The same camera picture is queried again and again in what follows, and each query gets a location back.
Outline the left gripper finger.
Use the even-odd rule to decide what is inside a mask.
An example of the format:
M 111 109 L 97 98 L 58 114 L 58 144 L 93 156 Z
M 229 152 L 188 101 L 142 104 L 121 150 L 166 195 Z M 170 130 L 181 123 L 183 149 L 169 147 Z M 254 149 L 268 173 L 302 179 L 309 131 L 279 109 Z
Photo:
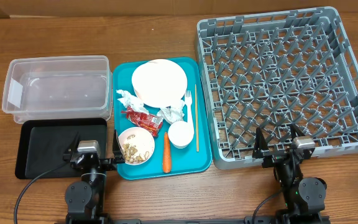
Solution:
M 71 141 L 71 143 L 65 150 L 65 154 L 72 154 L 73 152 L 75 152 L 78 148 L 79 142 L 80 142 L 80 135 L 79 135 L 79 132 L 77 132 L 75 134 L 73 140 Z
M 113 134 L 112 153 L 114 154 L 115 164 L 125 163 L 125 158 L 122 155 L 122 147 L 119 144 L 119 137 L 116 129 L 114 130 L 114 134 Z

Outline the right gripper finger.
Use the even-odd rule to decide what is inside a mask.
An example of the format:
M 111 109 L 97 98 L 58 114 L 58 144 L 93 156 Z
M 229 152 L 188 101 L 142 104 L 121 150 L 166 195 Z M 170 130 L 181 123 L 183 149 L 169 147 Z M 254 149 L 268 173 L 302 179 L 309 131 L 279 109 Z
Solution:
M 295 138 L 305 136 L 305 134 L 294 123 L 290 124 L 290 131 L 291 131 L 291 140 L 292 140 L 291 144 L 292 145 L 295 145 Z
M 254 156 L 263 156 L 268 150 L 269 150 L 269 147 L 266 143 L 264 135 L 262 134 L 262 130 L 258 127 L 256 129 L 256 134 L 255 134 L 255 144 L 254 144 L 253 155 Z

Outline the red snack wrapper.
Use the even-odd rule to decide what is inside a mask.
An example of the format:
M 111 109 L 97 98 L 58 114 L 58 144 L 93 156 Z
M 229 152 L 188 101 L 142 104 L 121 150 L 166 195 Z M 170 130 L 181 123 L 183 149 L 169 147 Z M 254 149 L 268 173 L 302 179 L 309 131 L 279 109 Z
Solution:
M 158 136 L 158 132 L 162 128 L 163 118 L 154 114 L 134 111 L 130 106 L 121 111 L 126 119 L 135 126 L 146 129 L 153 137 Z

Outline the white napkin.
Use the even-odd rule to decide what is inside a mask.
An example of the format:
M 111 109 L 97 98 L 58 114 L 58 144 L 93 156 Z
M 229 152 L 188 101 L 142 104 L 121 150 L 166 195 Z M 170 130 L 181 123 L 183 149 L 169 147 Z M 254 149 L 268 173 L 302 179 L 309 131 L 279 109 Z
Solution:
M 176 100 L 171 106 L 160 108 L 157 113 L 158 117 L 163 118 L 168 124 L 173 124 L 177 121 L 183 121 L 184 113 L 183 107 L 185 102 L 183 100 Z
M 125 108 L 131 108 L 138 113 L 149 114 L 149 111 L 144 107 L 144 103 L 137 96 L 130 94 L 126 90 L 117 90 L 116 93 L 121 95 L 118 101 L 122 103 Z

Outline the white plastic cup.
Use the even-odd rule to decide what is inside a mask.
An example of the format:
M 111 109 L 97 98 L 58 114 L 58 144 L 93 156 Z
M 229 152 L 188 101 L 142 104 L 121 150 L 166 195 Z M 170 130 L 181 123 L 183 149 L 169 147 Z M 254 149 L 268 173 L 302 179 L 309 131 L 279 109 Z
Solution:
M 177 121 L 168 129 L 170 142 L 178 149 L 184 149 L 192 142 L 194 137 L 193 127 L 185 121 Z

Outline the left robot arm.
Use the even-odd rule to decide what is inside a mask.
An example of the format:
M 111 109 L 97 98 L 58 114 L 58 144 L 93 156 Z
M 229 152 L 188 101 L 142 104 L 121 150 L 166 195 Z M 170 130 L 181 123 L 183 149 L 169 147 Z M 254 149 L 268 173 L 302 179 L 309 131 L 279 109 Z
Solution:
M 113 135 L 113 158 L 101 158 L 99 142 L 80 141 L 76 134 L 63 153 L 63 160 L 74 170 L 82 172 L 81 180 L 69 185 L 65 192 L 68 206 L 66 223 L 112 223 L 108 213 L 103 212 L 106 173 L 116 171 L 118 164 L 125 163 L 117 133 Z

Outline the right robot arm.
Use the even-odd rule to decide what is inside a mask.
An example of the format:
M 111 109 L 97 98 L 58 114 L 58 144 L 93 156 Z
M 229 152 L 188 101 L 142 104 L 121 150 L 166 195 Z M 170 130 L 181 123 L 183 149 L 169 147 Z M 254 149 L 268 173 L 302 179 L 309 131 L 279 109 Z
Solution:
M 329 223 L 329 217 L 321 216 L 325 209 L 326 182 L 317 177 L 303 177 L 300 164 L 310 159 L 315 150 L 312 137 L 305 135 L 297 125 L 290 125 L 291 144 L 283 151 L 271 151 L 257 128 L 252 157 L 262 159 L 263 168 L 273 168 L 274 176 L 280 183 L 280 190 L 262 201 L 252 214 L 251 223 Z M 257 212 L 269 200 L 283 195 L 285 209 L 274 216 L 261 217 Z

